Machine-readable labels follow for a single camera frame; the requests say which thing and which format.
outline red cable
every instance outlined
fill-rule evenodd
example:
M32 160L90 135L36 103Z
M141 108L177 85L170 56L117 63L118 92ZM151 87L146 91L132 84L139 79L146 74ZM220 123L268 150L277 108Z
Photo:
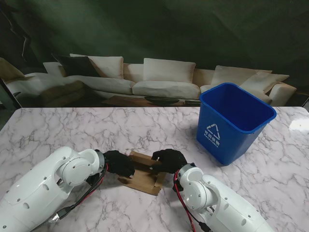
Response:
M190 216L190 214L189 214L189 210L188 210L187 206L184 204L183 199L182 199L182 197L180 196L178 187L177 187L177 185L176 185L176 180L177 180L178 172L179 172L179 170L176 172L176 174L175 174L175 176L174 176L174 182L175 182L175 185L174 185L174 186L175 186L175 189L176 189L176 193L177 193L177 196L178 196L180 202L182 203L182 205L183 205L183 207L184 207L184 209L185 209L185 211L186 211L186 213L187 213L187 215L188 215L188 218L189 218L190 223L191 223L192 231L193 231L193 232L196 232L196 231L195 231L194 224L193 224L193 221L192 221L192 218L191 218L191 216Z
M102 184L103 182L103 179L104 177L100 180L99 184L98 184L98 187L100 186L100 184ZM86 198L88 198L95 190L97 189L94 189L92 190L78 205L80 205L81 203L83 203L84 200L86 200Z

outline white cushion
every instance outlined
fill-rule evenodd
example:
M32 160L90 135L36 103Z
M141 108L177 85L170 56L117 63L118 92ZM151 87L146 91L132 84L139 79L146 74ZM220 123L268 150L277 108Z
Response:
M48 74L59 77L66 77L66 71L59 62L45 62L43 63Z
M0 57L0 78L2 78L4 81L11 81L23 77L24 75L21 71Z
M205 85L205 86L201 86L200 89L201 89L201 93L207 91L207 90L210 90L211 88L213 87L216 87L217 85Z
M80 80L91 89L109 93L132 94L132 87L135 85L132 81L108 77L97 78L93 76L69 76L66 79L68 78Z
M166 59L144 59L145 81L192 83L195 63Z
M140 81L133 86L134 95L198 99L200 89L198 86L173 81Z
M253 96L257 97L258 99L262 100L263 102L265 102L267 104L271 104L271 102L272 102L272 99L269 96L267 96L264 93L261 93L260 91L255 90L255 89L250 89L247 92L251 93Z
M86 57L84 55L70 54L71 57ZM123 57L93 57L88 56L93 67L101 77L115 79L124 78Z
M40 95L43 91L52 87L63 86L73 83L69 78L56 77L47 73L33 73L34 76L25 78L25 80L13 81L7 84L11 93L22 92L33 95Z
M124 63L124 79L135 83L143 80L144 65L143 64L125 64Z
M194 69L192 83L198 87L210 85L214 75L214 70Z
M242 83L244 83L247 79L256 74L258 71L262 71L265 73L272 72L265 70L225 67L217 65L211 84L219 85L225 82L231 82L240 86Z
M240 85L240 87L245 90L254 89L256 91L260 91L261 93L267 93L275 84L285 80L288 77L289 75L258 72L246 80L242 85Z
M269 97L272 99L271 106L285 106L286 102L295 93L296 88L284 83L275 84Z

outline recycling symbol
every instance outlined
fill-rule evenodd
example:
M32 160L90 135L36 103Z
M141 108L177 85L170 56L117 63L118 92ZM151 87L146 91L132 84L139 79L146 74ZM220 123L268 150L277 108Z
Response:
M215 127L216 128L216 132L213 133L210 129ZM217 140L220 139L220 134L219 134L219 130L218 130L218 126L216 124L212 124L210 126L207 126L206 129L209 131L209 133L211 133Z

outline brown cardboard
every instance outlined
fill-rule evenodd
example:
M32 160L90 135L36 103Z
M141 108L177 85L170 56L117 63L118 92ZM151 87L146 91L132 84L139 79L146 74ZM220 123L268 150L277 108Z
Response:
M157 196L162 188L166 173L158 173L150 170L149 167L160 162L135 151L131 151L129 158L134 162L134 177L130 179L120 176L118 180L124 186Z

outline floor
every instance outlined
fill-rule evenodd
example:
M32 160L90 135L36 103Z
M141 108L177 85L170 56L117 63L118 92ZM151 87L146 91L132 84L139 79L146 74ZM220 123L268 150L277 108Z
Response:
M0 109L0 130L4 127L5 123L9 120L13 112L5 109Z
M304 105L304 108L309 112L309 101Z

